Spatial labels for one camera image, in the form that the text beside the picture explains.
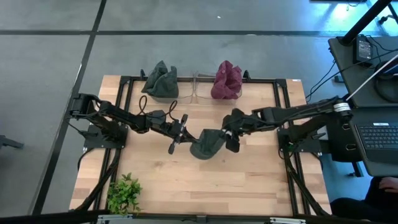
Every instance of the wooden table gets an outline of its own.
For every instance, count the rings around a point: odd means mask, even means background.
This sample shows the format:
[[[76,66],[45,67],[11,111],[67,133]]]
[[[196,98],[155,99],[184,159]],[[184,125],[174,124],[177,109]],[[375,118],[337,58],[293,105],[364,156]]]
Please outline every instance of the wooden table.
[[[105,75],[99,98],[115,102],[120,76]],[[134,82],[130,112],[139,112],[138,101],[144,82]],[[271,84],[244,83],[242,96],[233,101],[210,99],[212,83],[179,83],[178,105],[172,112],[180,119],[188,114],[187,129],[199,137],[202,129],[219,129],[223,117],[235,107],[250,113],[252,109],[275,106]],[[300,80],[287,80],[290,104],[305,104]],[[124,91],[121,105],[127,90]],[[168,103],[158,103],[148,97],[146,112],[169,110]],[[176,146],[173,155],[167,153],[171,139],[149,131],[137,134],[129,131],[122,150],[118,177],[132,173],[143,187],[139,197],[143,213],[179,213],[208,215],[278,215],[291,216],[287,175],[283,160],[278,156],[275,131],[254,133],[241,138],[241,150],[235,154],[222,148],[213,158],[201,161],[189,151],[189,144]],[[97,184],[104,149],[95,149],[81,162],[70,208],[76,208]],[[330,212],[321,165],[313,155],[301,153],[305,183],[318,203]],[[100,208],[104,208],[108,184],[103,190]],[[298,208],[303,213],[300,191],[296,186]]]

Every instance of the power cord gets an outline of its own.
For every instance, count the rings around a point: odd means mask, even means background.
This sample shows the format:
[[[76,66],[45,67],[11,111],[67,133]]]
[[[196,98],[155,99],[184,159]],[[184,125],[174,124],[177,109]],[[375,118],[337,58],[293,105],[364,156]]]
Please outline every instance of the power cord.
[[[363,62],[368,62],[368,61],[373,60],[373,59],[381,58],[381,57],[383,57],[383,56],[385,56],[385,55],[387,55],[387,54],[391,54],[391,53],[396,52],[396,51],[398,51],[398,49],[395,49],[395,50],[388,50],[387,53],[378,55],[377,57],[370,58],[370,59],[365,60],[365,61],[363,61]],[[356,66],[356,65],[359,65],[359,64],[361,64],[361,63],[363,63],[363,62],[358,62],[358,63],[352,64],[352,65],[350,65],[349,67],[346,67],[346,68],[344,68],[344,69],[342,69],[342,70],[336,72],[336,73],[333,74],[331,77],[327,78],[325,81],[323,81],[321,84],[319,84],[318,87],[316,87],[316,89],[314,89],[314,90],[313,90],[309,95],[307,95],[305,98],[310,97],[310,96],[311,96],[312,94],[314,94],[323,84],[325,84],[327,81],[331,80],[331,79],[332,79],[333,77],[335,77],[336,75],[338,75],[338,74],[340,74],[341,72],[343,72],[343,71],[345,71],[345,70],[347,70],[347,69],[350,69],[350,68],[352,68],[352,67],[354,67],[354,66]]]
[[[319,82],[317,82],[317,84],[315,84],[314,86],[311,87],[310,90],[310,94],[308,96],[305,97],[305,101],[308,103],[309,101],[311,101],[311,97],[312,97],[312,93],[313,93],[313,89],[320,83],[322,82],[322,80],[329,75],[329,73],[331,72],[331,69],[336,65],[336,60],[333,60],[333,65],[331,65],[329,71],[319,80]]]
[[[367,35],[367,36],[365,36],[365,37],[370,37],[370,39],[372,39],[373,42],[377,43],[377,45],[380,46],[380,48],[383,49],[383,50],[385,50],[385,51],[393,52],[393,51],[398,50],[398,49],[394,49],[394,50],[385,49],[385,48],[384,48],[379,42],[377,42],[371,35]]]
[[[349,7],[351,6],[351,7],[356,7],[356,6],[358,6],[359,4],[361,4],[362,2],[365,2],[366,0],[361,0],[360,2],[358,2],[357,4],[350,4],[349,2],[347,2],[347,8],[346,8],[346,10],[347,11],[349,11]]]
[[[288,152],[288,153],[289,153],[289,158],[291,158],[291,157],[293,156],[294,150],[295,150],[295,149],[293,149],[292,152]],[[281,158],[281,159],[283,160],[283,159],[285,159],[285,158],[282,157],[281,153],[283,153],[283,152],[282,152],[281,150],[278,150],[278,156],[279,156],[279,158]]]
[[[75,127],[74,125],[72,125],[71,123],[69,123],[69,121],[67,121],[67,119],[65,119],[65,122],[66,122],[69,126],[71,126],[74,130],[76,130],[79,134],[83,135],[83,132],[80,131],[78,128],[76,128],[76,127]]]
[[[77,171],[79,171],[80,169],[80,163],[81,160],[89,153],[93,150],[94,148],[87,148],[87,150],[79,157],[79,160],[77,161]]]
[[[144,106],[141,105],[142,104],[142,99],[145,99]],[[151,117],[151,118],[161,118],[161,117],[169,115],[171,119],[176,120],[175,118],[172,117],[172,111],[177,106],[177,103],[178,103],[177,100],[173,100],[172,104],[169,107],[169,111],[166,112],[165,114],[163,114],[162,116],[149,116],[149,115],[147,115],[147,113],[144,112],[145,107],[147,106],[147,102],[148,102],[148,98],[147,98],[146,95],[142,95],[139,98],[138,107],[139,107],[140,111],[139,111],[139,113],[137,115],[143,114],[143,115],[146,115],[146,116]]]

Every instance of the keyboard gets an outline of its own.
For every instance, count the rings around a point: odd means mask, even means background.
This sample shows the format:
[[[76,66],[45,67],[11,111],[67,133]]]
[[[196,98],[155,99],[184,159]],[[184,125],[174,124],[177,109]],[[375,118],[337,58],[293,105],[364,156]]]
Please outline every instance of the keyboard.
[[[398,126],[358,125],[357,127],[365,149],[398,149]]]
[[[398,164],[398,123],[355,125],[370,161]]]

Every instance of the potted plant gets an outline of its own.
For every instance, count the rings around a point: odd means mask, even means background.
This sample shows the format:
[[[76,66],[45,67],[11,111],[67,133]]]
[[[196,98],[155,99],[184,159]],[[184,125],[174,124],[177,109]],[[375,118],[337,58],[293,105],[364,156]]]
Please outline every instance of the potted plant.
[[[131,173],[122,174],[122,179],[111,183],[108,190],[108,209],[113,214],[127,215],[129,207],[132,206],[132,212],[137,214],[141,211],[138,207],[137,196],[142,187],[138,179],[132,180]]]

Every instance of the black desk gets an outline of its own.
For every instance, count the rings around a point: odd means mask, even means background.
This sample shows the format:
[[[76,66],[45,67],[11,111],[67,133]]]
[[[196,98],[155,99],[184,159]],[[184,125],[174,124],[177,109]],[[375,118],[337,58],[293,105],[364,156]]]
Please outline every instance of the black desk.
[[[396,49],[398,48],[398,37],[375,37],[375,40],[379,42],[385,49]],[[341,45],[336,38],[329,39],[329,45],[331,53],[333,54],[336,64],[339,70],[349,67],[353,64],[353,47]],[[379,54],[386,53],[383,49],[379,47]],[[391,53],[389,55],[383,56],[382,61],[389,60],[398,52]],[[373,64],[376,65],[379,60],[373,60]],[[350,69],[341,73],[345,85],[347,87],[348,93],[354,92],[369,76],[374,73],[373,69],[363,68],[359,65],[354,66]],[[365,164],[366,170],[371,176],[397,176],[398,175],[398,165],[383,164],[378,162],[369,161],[366,157],[365,151],[359,140],[354,125],[363,123],[366,121],[380,120],[380,122],[388,122],[391,119],[397,119],[398,106],[397,104],[392,104],[388,101],[383,100],[378,96],[373,88],[373,82],[369,81],[361,90],[357,92],[352,97],[351,101],[355,107],[353,108],[353,119],[350,121],[351,129],[354,132],[354,138],[356,139],[357,146],[363,162]],[[369,102],[374,105],[379,104],[377,108],[364,108],[369,106]]]
[[[398,48],[398,37],[374,37],[374,39],[379,42],[385,49],[396,49]],[[336,38],[329,39],[329,46],[332,55],[336,60],[336,64],[339,70],[349,67],[353,64],[353,47],[341,45]],[[377,56],[376,49],[374,48],[373,57]],[[386,53],[385,50],[379,47],[379,54]],[[393,52],[386,56],[381,57],[382,61],[390,60],[398,52]],[[372,61],[374,65],[379,63],[378,59]],[[347,69],[341,73],[344,83],[347,87],[348,93],[354,92],[367,78],[369,78],[374,73],[374,69],[368,69],[361,67],[359,65]],[[388,83],[386,88],[392,91],[393,85],[395,83]],[[369,81],[365,86],[360,89],[357,94],[352,97],[352,102],[355,107],[384,107],[384,106],[398,106],[396,103],[390,103],[383,100],[374,90],[373,81]]]

